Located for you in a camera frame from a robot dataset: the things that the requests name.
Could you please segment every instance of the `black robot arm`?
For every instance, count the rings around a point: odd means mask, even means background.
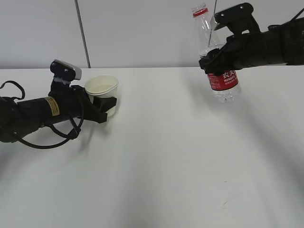
[[[211,28],[227,26],[233,35],[221,49],[210,51],[200,61],[205,73],[219,76],[226,70],[266,65],[304,65],[304,18],[297,17],[261,32],[252,17],[253,7],[242,3],[215,14]]]
[[[61,146],[69,140],[78,137],[84,120],[103,123],[107,121],[107,111],[116,105],[116,98],[94,98],[91,103],[85,89],[78,85],[70,86],[74,79],[81,79],[81,69],[69,63],[54,60],[50,70],[54,73],[51,90],[48,97],[38,98],[15,103],[15,99],[25,97],[24,89],[14,81],[13,83],[22,92],[22,97],[0,97],[0,141],[13,143],[19,141],[36,149],[51,149]],[[72,130],[64,134],[53,124],[69,120]],[[26,135],[37,131],[41,127],[49,127],[54,133],[64,138],[58,144],[40,146],[23,139]]]

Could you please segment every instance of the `paper cup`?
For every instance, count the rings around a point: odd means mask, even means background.
[[[118,80],[116,77],[112,75],[100,75],[93,77],[86,82],[85,91],[89,95],[90,101],[93,103],[94,97],[117,98],[117,86]],[[116,106],[107,111],[108,116],[115,113],[115,108]]]

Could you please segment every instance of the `black cable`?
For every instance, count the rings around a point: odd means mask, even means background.
[[[217,3],[218,3],[218,0],[215,0],[213,15],[215,14],[215,10],[216,10],[216,8],[217,8]],[[208,41],[208,47],[210,47],[211,36],[212,36],[212,29],[210,30],[209,41]]]
[[[82,126],[83,124],[83,121],[84,121],[84,113],[85,113],[85,110],[84,110],[84,105],[83,105],[83,101],[81,100],[81,98],[77,96],[77,99],[80,103],[80,107],[81,107],[81,119],[80,119],[80,122],[79,122],[79,125],[77,126],[78,129],[80,129],[80,127]],[[29,146],[29,147],[32,147],[34,149],[40,149],[40,150],[47,150],[47,149],[54,149],[54,148],[57,148],[59,146],[62,146],[64,145],[65,143],[67,143],[68,141],[70,141],[70,139],[65,139],[64,141],[60,142],[60,143],[57,143],[57,144],[54,144],[54,145],[49,145],[49,146],[40,146],[40,145],[35,145],[35,144],[32,144],[28,141],[25,141],[24,139],[22,139],[21,137],[19,137],[16,133],[14,133],[13,131],[11,131],[8,127],[6,127],[6,125],[0,123],[0,127],[3,128],[9,135],[11,135],[13,138],[15,138],[17,141],[19,141],[20,143],[26,145],[26,146]]]
[[[304,8],[300,10],[300,12],[298,12],[291,20],[291,21],[294,21],[295,19],[297,19],[302,13],[304,12]]]
[[[82,102],[81,98],[80,98],[78,95],[76,95],[76,96],[77,96],[77,99],[78,99],[78,101],[79,101],[79,104],[80,104],[80,107],[81,107],[81,113],[82,113],[82,114],[81,114],[81,119],[80,119],[80,122],[79,122],[79,125],[78,125],[78,126],[76,125],[76,123],[75,123],[75,121],[73,120],[73,118],[72,118],[71,115],[69,115],[69,117],[70,117],[70,122],[71,122],[71,124],[72,124],[72,126],[73,126],[73,130],[71,130],[71,131],[69,132],[69,134],[64,134],[63,132],[59,131],[53,124],[47,124],[47,126],[48,126],[55,134],[61,136],[62,138],[66,138],[66,139],[70,139],[70,140],[73,140],[73,139],[75,139],[75,138],[78,137],[78,135],[79,135],[79,133],[80,133],[80,130],[81,130],[80,127],[82,126],[83,121],[84,121],[84,105],[83,105],[83,102]],[[73,131],[76,132],[76,134],[77,134],[76,137],[71,136],[71,134],[72,134]]]
[[[210,60],[210,61],[208,62],[208,64],[213,63],[213,62],[215,61],[215,59],[218,58],[219,55],[227,48],[227,44],[229,44],[231,41],[232,41],[232,39],[230,39],[230,40],[229,40],[229,41],[228,41],[228,42],[219,50],[219,52],[214,56],[214,58],[213,58],[212,60]]]
[[[11,99],[13,99],[13,100],[15,100],[15,99],[17,99],[17,100],[23,100],[25,98],[24,88],[21,85],[19,85],[17,82],[15,82],[15,81],[6,81],[5,83],[3,83],[0,86],[0,89],[2,89],[5,86],[5,84],[7,84],[7,83],[11,83],[11,84],[15,85],[21,91],[21,93],[22,93],[21,98],[13,96],[13,97],[11,97]]]

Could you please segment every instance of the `table surface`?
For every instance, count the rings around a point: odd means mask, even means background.
[[[117,112],[39,151],[0,144],[3,228],[280,228],[304,222],[304,68],[239,71],[217,103],[198,68],[84,69],[119,79]],[[48,69],[0,70],[44,97]],[[7,85],[1,96],[18,95]],[[59,128],[69,131],[69,123]],[[49,129],[26,137],[61,139]]]

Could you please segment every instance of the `plastic water bottle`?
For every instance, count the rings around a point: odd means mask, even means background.
[[[224,42],[218,37],[216,31],[211,31],[211,16],[205,3],[192,8],[192,14],[195,19],[196,44],[199,57],[202,58],[209,51],[221,48]],[[236,95],[241,92],[238,77],[234,70],[226,71],[221,76],[208,74],[208,78],[214,97],[222,103],[233,101]]]

